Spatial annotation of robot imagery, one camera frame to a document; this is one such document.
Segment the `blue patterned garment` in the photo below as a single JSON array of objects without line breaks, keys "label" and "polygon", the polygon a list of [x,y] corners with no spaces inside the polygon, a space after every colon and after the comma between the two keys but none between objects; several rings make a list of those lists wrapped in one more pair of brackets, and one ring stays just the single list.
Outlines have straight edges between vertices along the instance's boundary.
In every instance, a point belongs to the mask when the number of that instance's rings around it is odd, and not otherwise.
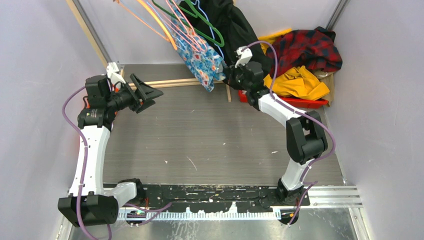
[{"label": "blue patterned garment", "polygon": [[208,47],[206,52],[193,50],[179,35],[174,36],[181,39],[185,50],[177,50],[188,70],[194,75],[197,81],[208,91],[211,92],[215,88],[215,81],[223,81],[226,79],[223,73],[225,65],[223,57],[201,36],[197,38],[203,40]]}]

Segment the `black pleated skirt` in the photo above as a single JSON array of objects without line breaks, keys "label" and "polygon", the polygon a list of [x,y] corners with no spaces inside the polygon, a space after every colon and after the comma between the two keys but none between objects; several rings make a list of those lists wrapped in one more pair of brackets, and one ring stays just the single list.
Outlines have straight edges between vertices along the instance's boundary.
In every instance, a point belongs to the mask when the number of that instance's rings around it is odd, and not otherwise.
[{"label": "black pleated skirt", "polygon": [[[221,32],[225,45],[222,48],[227,66],[238,60],[236,50],[258,41],[252,26],[242,13],[234,6],[233,0],[201,0],[202,9],[207,13],[209,21]],[[272,59],[266,56],[260,44],[249,48],[252,51],[251,61],[261,64],[263,76],[266,77],[272,68]]]}]

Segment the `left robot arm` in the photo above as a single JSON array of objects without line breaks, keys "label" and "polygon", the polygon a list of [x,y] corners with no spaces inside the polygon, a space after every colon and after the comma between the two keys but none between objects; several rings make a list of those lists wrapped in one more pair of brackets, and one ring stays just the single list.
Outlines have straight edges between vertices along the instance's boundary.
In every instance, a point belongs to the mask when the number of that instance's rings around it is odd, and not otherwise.
[{"label": "left robot arm", "polygon": [[67,197],[58,200],[58,210],[77,228],[111,225],[127,203],[141,206],[146,192],[138,178],[121,180],[110,191],[104,189],[103,170],[106,147],[118,111],[126,108],[141,113],[155,104],[164,93],[135,74],[131,83],[119,74],[95,75],[85,81],[85,105],[77,117],[77,124],[65,120],[80,137],[79,154],[74,180]]}]

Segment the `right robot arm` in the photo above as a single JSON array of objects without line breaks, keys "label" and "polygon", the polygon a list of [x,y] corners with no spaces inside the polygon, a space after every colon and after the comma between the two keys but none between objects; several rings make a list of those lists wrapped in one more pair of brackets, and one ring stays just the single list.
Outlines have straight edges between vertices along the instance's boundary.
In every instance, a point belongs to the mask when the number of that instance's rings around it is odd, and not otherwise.
[{"label": "right robot arm", "polygon": [[245,91],[250,106],[285,127],[286,149],[290,159],[285,173],[278,180],[275,195],[281,204],[291,205],[302,194],[304,179],[312,161],[328,148],[320,114],[301,111],[271,93],[264,85],[262,66],[258,62],[224,66],[222,71],[226,84],[235,90]]}]

